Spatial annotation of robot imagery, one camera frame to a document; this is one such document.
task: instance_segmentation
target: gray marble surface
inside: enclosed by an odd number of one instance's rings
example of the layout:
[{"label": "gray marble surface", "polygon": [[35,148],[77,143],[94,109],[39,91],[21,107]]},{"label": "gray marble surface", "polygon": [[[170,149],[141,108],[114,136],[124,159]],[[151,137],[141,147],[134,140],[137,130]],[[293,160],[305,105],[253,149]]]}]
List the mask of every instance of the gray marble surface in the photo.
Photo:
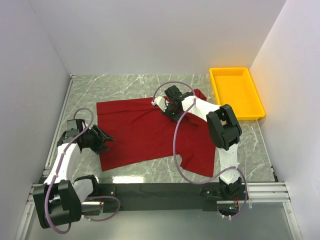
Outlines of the gray marble surface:
[{"label": "gray marble surface", "polygon": [[[152,97],[156,88],[168,81],[181,81],[198,88],[207,96],[207,101],[215,103],[213,88],[208,74],[142,74],[142,75],[77,75],[71,80],[71,89],[63,114],[63,121],[58,137],[67,128],[67,120],[72,119],[80,107],[90,108],[94,113],[93,124],[97,124],[97,102],[112,100]],[[158,96],[164,95],[166,85],[159,90]],[[185,86],[178,86],[182,92]],[[80,111],[77,118],[90,120],[87,111]],[[241,121],[242,136],[238,147],[239,167],[249,182],[274,182],[273,170],[257,121]],[[52,152],[51,166],[57,150]],[[218,151],[215,154],[214,173],[220,169]],[[193,181],[208,179],[186,170],[183,173]],[[172,156],[143,161],[108,171],[101,171],[99,156],[90,149],[84,149],[81,158],[75,164],[73,179],[94,174],[100,183],[180,183],[185,182],[176,169]]]}]

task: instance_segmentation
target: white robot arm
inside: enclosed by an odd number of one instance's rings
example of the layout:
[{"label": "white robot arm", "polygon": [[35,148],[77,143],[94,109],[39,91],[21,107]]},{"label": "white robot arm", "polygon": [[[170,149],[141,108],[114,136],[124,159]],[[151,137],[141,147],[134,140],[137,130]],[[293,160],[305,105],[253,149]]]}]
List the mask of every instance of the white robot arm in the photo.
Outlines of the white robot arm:
[{"label": "white robot arm", "polygon": [[[208,122],[212,142],[216,145],[220,157],[221,171],[228,167],[238,166],[238,142],[242,134],[239,123],[232,108],[228,105],[220,106],[204,101],[191,93],[182,94],[174,85],[165,91],[170,102],[159,96],[154,99],[152,105],[158,106],[164,115],[177,121],[182,111],[188,111],[193,115]],[[220,179],[227,185],[238,181],[240,177],[236,169],[228,170],[220,175]]]},{"label": "white robot arm", "polygon": [[79,177],[72,184],[75,163],[80,158],[82,149],[90,148],[99,155],[109,149],[104,143],[115,139],[102,131],[97,125],[93,125],[92,128],[88,128],[74,141],[74,138],[85,128],[86,124],[83,119],[67,121],[67,131],[62,134],[57,142],[58,152],[52,170],[44,184],[34,188],[32,195],[35,208],[40,225],[44,229],[50,227],[45,215],[45,196],[54,177],[56,178],[49,193],[48,211],[55,226],[79,221],[83,213],[82,203],[88,196],[98,194],[98,182],[94,175]]}]

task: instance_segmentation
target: plastic tray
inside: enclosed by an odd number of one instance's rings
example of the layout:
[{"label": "plastic tray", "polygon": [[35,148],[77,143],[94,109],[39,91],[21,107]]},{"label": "plastic tray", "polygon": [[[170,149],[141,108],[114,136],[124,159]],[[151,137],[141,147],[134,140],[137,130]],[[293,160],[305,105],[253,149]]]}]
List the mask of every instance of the plastic tray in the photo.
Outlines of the plastic tray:
[{"label": "plastic tray", "polygon": [[216,104],[229,104],[238,120],[265,116],[255,85],[246,67],[210,68]]}]

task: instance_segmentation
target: white enclosure wall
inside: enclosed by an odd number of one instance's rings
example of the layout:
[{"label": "white enclosure wall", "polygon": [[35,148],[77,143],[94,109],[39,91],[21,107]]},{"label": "white enclosure wall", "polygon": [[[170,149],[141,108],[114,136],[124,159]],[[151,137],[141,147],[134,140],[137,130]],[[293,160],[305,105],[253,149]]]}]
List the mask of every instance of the white enclosure wall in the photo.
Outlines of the white enclosure wall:
[{"label": "white enclosure wall", "polygon": [[27,0],[0,1],[0,239],[41,177],[70,78]]},{"label": "white enclosure wall", "polygon": [[69,74],[250,67],[285,0],[29,0]]},{"label": "white enclosure wall", "polygon": [[250,71],[271,161],[304,239],[319,239],[320,1],[288,0]]}]

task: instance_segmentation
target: cloth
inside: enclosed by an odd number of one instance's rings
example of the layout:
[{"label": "cloth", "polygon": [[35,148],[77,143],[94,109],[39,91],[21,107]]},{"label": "cloth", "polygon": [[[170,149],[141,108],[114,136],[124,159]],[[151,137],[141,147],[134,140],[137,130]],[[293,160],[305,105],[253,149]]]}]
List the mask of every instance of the cloth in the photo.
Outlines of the cloth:
[{"label": "cloth", "polygon": [[[198,89],[195,94],[207,100]],[[162,115],[151,101],[149,97],[96,104],[98,126],[115,138],[114,142],[106,142],[110,150],[100,154],[102,171],[173,155],[177,123]],[[176,154],[182,158],[180,166],[212,177],[215,151],[207,122],[187,113],[181,121],[176,140]]]}]

